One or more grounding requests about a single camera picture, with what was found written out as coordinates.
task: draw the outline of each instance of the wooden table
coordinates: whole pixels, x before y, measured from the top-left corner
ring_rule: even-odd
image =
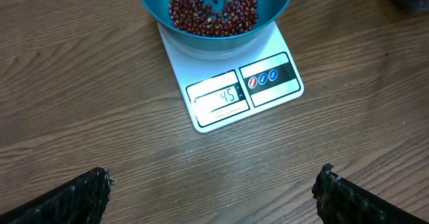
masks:
[[[140,0],[0,0],[0,213],[102,166],[103,223],[319,223],[330,162],[429,221],[429,15],[292,0],[277,22],[303,97],[202,135]]]

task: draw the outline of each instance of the teal bowl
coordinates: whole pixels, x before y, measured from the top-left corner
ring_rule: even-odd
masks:
[[[290,0],[258,0],[258,8],[256,9],[256,12],[259,14],[259,20],[257,25],[255,25],[254,30],[238,36],[214,38],[196,36],[173,27],[173,21],[171,20],[168,12],[170,0],[141,1],[145,5],[146,9],[158,20],[162,27],[172,35],[172,37],[175,37],[177,40],[190,47],[210,51],[230,50],[242,46],[256,38],[261,33],[261,29],[279,17],[290,2]],[[207,3],[214,5],[214,10],[216,12],[221,12],[221,8],[223,6],[221,1],[218,5],[215,5],[212,0],[205,0],[204,4]]]

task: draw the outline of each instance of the white kitchen scale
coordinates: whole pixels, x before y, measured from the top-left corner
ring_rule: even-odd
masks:
[[[234,50],[211,52],[181,44],[158,24],[195,129],[207,133],[304,92],[301,76],[275,22]]]

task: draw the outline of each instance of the adzuki bean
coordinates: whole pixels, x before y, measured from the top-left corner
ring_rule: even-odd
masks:
[[[204,0],[170,0],[168,13],[179,30],[197,36],[227,37],[253,30],[259,19],[257,7],[257,0],[225,0],[222,13],[218,13],[211,4],[204,5]]]

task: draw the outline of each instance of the blue button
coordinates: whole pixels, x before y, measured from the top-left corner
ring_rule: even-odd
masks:
[[[267,83],[267,80],[268,80],[267,73],[262,73],[261,75],[259,75],[259,83],[261,85],[264,85],[265,83]]]
[[[276,70],[276,69],[273,69],[273,70],[270,70],[270,72],[269,72],[269,74],[268,74],[268,79],[269,79],[270,81],[273,81],[273,80],[277,79],[277,76],[278,76],[278,72],[277,72],[277,70]]]

